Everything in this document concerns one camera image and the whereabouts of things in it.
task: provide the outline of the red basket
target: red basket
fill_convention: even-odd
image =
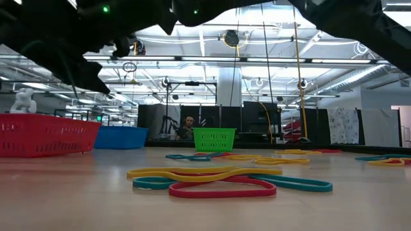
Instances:
[[[100,123],[38,114],[0,114],[0,157],[91,151]]]

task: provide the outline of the ceiling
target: ceiling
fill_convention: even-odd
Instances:
[[[398,8],[395,4],[401,3],[404,10]],[[411,26],[411,13],[408,12],[408,1],[389,1],[391,6],[394,4],[396,11],[387,11],[386,13],[394,20],[404,26]],[[350,64],[350,60],[368,60],[380,59],[368,48],[357,43],[357,41],[335,38],[327,33],[318,31],[312,23],[305,20],[299,12],[296,19],[298,28],[298,47],[299,56],[302,59],[341,59],[345,64],[340,63],[316,63],[302,64],[300,73],[312,87],[319,88],[341,75],[357,69],[365,69],[369,65],[365,63]],[[130,105],[135,104],[152,104],[166,101],[164,93],[166,89],[162,87],[161,82],[167,76],[171,81],[202,81],[218,82],[219,78],[228,78],[220,76],[219,69],[222,67],[233,67],[241,73],[243,100],[250,101],[255,98],[253,94],[269,94],[268,81],[272,81],[272,92],[275,94],[297,94],[297,83],[299,79],[299,69],[297,67],[297,52],[294,31],[293,8],[288,1],[274,1],[274,3],[264,4],[263,14],[261,8],[249,6],[239,10],[229,10],[212,21],[209,21],[195,28],[187,28],[177,23],[171,36],[167,36],[158,26],[152,26],[145,30],[137,31],[136,36],[143,41],[146,47],[147,56],[195,56],[195,57],[230,57],[241,58],[262,58],[266,57],[278,59],[270,62],[268,71],[266,62],[214,62],[208,61],[176,61],[162,60],[161,58],[152,58],[151,60],[133,60],[134,52],[131,51],[131,59],[119,60],[112,62],[107,60],[114,50],[113,47],[105,47],[100,53],[87,53],[88,56],[100,56],[98,60],[103,69],[99,77],[107,82],[112,92],[117,92],[114,99],[109,99],[101,94],[93,94],[86,90],[78,89],[78,92],[84,92],[81,95],[83,99],[88,99],[89,103],[107,106],[110,105]],[[240,38],[240,48],[238,52],[224,44],[223,35],[227,30],[236,30]],[[16,53],[5,46],[0,46],[1,55],[16,55]],[[32,61],[19,56],[15,59],[8,60],[9,63],[2,64],[4,59],[0,59],[0,71],[3,70],[3,78],[7,80],[33,80],[33,81],[57,81],[51,73],[42,67],[35,65]],[[127,68],[136,71],[128,73],[123,69],[123,65],[128,63]],[[10,74],[10,71],[18,69],[24,73],[24,76]],[[131,84],[135,80],[142,85]],[[74,94],[71,87],[64,84],[31,84],[37,90],[55,91],[55,96],[72,101]],[[23,87],[21,84],[15,86],[17,89]],[[172,103],[209,103],[215,102],[214,86],[209,88],[200,85],[197,87],[180,85],[173,91],[173,94],[180,95],[178,100],[171,99]],[[261,96],[260,101],[271,101],[270,97]]]

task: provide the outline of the white robot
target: white robot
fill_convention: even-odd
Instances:
[[[37,104],[34,100],[31,100],[33,93],[33,89],[20,89],[19,93],[15,95],[15,102],[10,109],[10,113],[36,113]]]

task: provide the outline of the green basket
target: green basket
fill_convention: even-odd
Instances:
[[[232,151],[235,128],[193,128],[196,151]]]

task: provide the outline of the wooden floor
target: wooden floor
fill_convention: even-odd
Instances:
[[[141,167],[255,166],[186,162],[166,154],[193,149],[95,150],[64,157],[0,158],[0,230],[410,230],[411,167],[378,167],[352,153],[308,156],[282,165],[286,176],[330,181],[331,193],[277,190],[271,198],[182,199],[133,190],[126,171]],[[272,150],[234,150],[271,156]],[[229,187],[226,183],[202,187]]]

